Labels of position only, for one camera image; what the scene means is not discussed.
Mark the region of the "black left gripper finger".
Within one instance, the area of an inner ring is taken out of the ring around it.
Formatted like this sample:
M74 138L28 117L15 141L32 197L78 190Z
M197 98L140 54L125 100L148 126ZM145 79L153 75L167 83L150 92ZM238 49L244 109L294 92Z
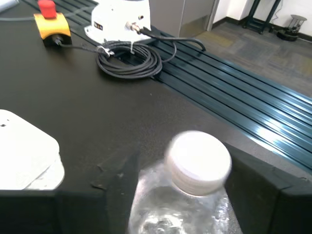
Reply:
M310 234L312 183L226 144L232 170L225 189L245 234Z
M3 234L123 234L137 187L137 146L115 151L82 189L0 193Z

